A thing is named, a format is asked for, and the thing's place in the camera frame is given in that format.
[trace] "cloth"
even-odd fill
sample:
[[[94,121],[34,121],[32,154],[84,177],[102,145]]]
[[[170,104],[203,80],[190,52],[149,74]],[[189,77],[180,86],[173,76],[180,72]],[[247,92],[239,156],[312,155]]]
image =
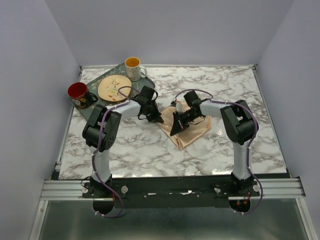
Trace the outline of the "cloth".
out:
[[[182,111],[185,112],[188,109],[190,109],[190,107],[185,102],[182,102]],[[206,116],[204,119],[198,117],[194,122],[189,124],[190,126],[188,129],[170,136],[172,125],[174,123],[173,113],[175,111],[176,107],[168,106],[161,112],[161,117],[164,123],[157,124],[179,150],[183,150],[211,129],[211,116]]]

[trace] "plate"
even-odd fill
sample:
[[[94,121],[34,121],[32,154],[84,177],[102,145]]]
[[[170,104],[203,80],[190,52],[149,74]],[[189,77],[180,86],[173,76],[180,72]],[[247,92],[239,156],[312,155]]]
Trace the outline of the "plate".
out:
[[[98,95],[103,100],[109,101],[109,102],[119,102],[125,99],[124,96],[122,96],[118,89],[124,86],[128,86],[126,88],[121,89],[121,92],[128,96],[131,91],[132,83],[129,78],[122,75],[111,75],[104,78],[98,87]]]

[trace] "gray wall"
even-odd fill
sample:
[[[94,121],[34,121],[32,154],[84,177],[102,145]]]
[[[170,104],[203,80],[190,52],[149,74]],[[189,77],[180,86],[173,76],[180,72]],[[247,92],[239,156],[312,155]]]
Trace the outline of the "gray wall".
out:
[[[320,1],[296,0],[258,65],[288,168],[320,236]]]
[[[46,0],[80,65],[256,64],[293,0]]]
[[[43,0],[0,7],[0,239],[26,240],[79,67]]]

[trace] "green tray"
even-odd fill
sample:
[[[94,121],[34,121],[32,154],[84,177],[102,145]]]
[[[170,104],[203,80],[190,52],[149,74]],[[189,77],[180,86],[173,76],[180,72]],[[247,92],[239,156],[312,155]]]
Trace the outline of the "green tray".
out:
[[[125,100],[123,101],[117,101],[117,102],[112,102],[112,101],[106,101],[106,100],[103,100],[99,97],[98,95],[98,86],[100,84],[100,82],[107,76],[111,76],[111,75],[122,75],[122,76],[126,76],[127,77],[127,73],[126,73],[126,66],[125,66],[125,63],[121,63],[120,65],[110,69],[109,71],[105,72],[104,74],[102,74],[101,76],[97,77],[96,79],[92,80],[91,82],[89,82],[87,84],[87,87],[89,89],[89,91],[93,94],[95,94],[97,97],[98,97],[98,101],[95,102],[93,105],[91,105],[90,107],[86,108],[86,109],[80,109],[78,108],[77,105],[75,105],[75,103],[73,101],[72,104],[79,110],[79,112],[81,113],[82,116],[84,116],[84,118],[86,120],[89,119],[93,109],[95,108],[95,106],[97,104],[101,104],[103,106],[113,106],[113,105],[117,105],[117,104],[120,104],[122,102],[124,102]],[[132,82],[132,87],[137,89],[139,92],[141,91],[141,89],[144,87],[144,86],[147,86],[149,88],[152,88],[154,89],[155,88],[155,83],[153,81],[151,81],[150,78],[148,78],[147,76],[146,77],[142,77],[139,81],[134,81]],[[129,96],[130,97],[133,97],[134,96],[135,91],[131,90],[130,91],[130,94]]]

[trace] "white marble surface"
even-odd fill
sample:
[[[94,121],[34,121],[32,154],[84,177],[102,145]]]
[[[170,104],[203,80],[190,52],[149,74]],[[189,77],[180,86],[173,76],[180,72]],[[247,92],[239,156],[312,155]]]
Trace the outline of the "white marble surface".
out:
[[[88,83],[107,70],[84,69],[81,82]],[[159,92],[157,104],[160,111],[184,89],[206,90],[216,100],[235,102],[244,99],[259,123],[252,148],[253,172],[286,172],[286,164],[249,66],[150,67],[148,76]],[[92,172],[91,152],[82,138],[85,124],[86,120],[75,109],[59,179],[82,179]],[[156,124],[133,117],[120,124],[116,141],[110,149],[110,169],[114,178],[220,175],[230,174],[232,168],[233,145],[218,118],[212,119],[212,129],[203,137],[184,150],[178,150]]]

